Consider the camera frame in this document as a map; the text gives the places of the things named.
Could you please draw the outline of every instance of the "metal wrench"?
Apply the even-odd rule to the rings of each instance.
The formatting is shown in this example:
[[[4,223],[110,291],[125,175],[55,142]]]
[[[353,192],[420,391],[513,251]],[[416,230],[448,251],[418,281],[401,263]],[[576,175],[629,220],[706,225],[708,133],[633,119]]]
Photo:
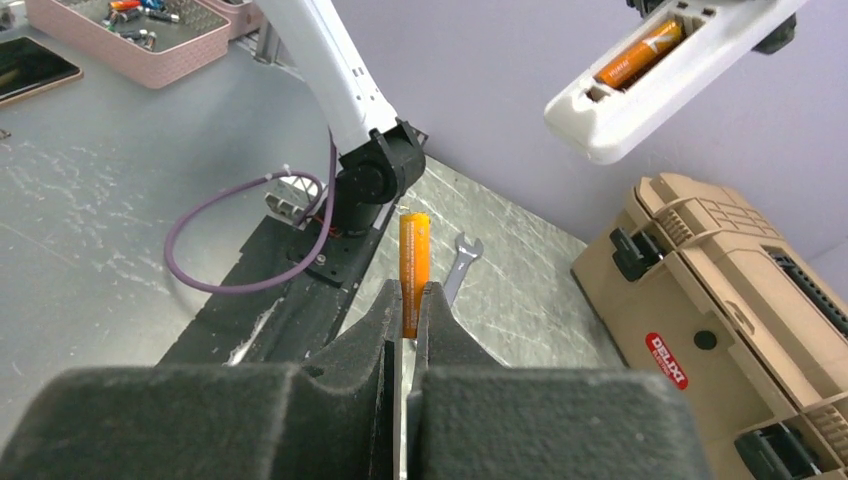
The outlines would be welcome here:
[[[465,232],[460,232],[454,243],[456,244],[456,260],[445,280],[445,297],[448,299],[448,305],[453,305],[453,301],[456,300],[456,294],[459,293],[459,286],[465,278],[468,266],[483,255],[483,242],[478,238],[474,240],[473,245],[468,243]]]

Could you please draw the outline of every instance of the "gray work surface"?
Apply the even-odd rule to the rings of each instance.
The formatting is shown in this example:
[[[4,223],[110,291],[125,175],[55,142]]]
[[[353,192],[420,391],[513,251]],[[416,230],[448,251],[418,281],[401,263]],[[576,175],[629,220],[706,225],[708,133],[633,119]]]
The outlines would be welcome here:
[[[20,34],[85,77],[0,110],[12,133],[0,141],[0,445],[61,371],[155,364],[194,317],[208,295],[162,266],[179,215],[283,164],[327,175],[326,124],[308,88],[240,48],[154,91],[30,29],[0,41]],[[434,280],[453,263],[459,229],[483,239],[455,311],[494,356],[514,366],[617,362],[569,275],[579,241],[432,161],[402,204],[431,215]],[[259,190],[210,209],[181,237],[178,261],[220,282],[265,213]],[[350,318],[397,276],[396,230]]]

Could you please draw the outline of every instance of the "red label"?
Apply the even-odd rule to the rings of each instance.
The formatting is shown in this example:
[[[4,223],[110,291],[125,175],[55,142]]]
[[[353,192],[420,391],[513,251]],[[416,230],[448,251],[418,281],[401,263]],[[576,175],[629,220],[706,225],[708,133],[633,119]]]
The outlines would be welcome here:
[[[668,349],[660,334],[649,333],[645,337],[645,345],[648,346],[648,350],[651,351],[651,355],[654,356],[654,360],[657,361],[657,365],[659,365],[660,370],[663,371],[665,376],[674,382],[677,388],[685,390],[689,386],[689,379],[683,373],[683,367],[677,363],[677,360],[671,354],[671,350]]]

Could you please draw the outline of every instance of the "toolbox latch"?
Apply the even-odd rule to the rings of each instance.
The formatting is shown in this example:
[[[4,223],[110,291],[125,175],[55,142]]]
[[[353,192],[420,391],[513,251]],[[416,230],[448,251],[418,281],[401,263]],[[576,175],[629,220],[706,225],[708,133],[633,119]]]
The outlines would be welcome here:
[[[799,434],[783,423],[746,433],[734,445],[756,480],[798,480],[822,473]]]
[[[612,260],[628,282],[639,280],[663,259],[663,251],[644,231],[631,237],[624,229],[616,228],[609,238],[615,246]]]

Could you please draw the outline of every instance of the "pink tray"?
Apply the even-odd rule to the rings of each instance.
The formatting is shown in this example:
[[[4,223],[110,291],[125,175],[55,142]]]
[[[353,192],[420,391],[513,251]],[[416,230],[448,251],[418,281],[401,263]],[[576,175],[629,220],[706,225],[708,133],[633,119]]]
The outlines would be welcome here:
[[[142,18],[118,25],[156,32],[157,48],[148,52],[100,24],[109,12],[109,0],[26,0],[27,17],[35,28],[148,88],[162,88],[227,53],[229,20],[194,0],[165,4],[180,16],[179,24]]]
[[[259,30],[265,15],[255,2],[231,5],[222,0],[197,0],[230,21],[230,40]]]

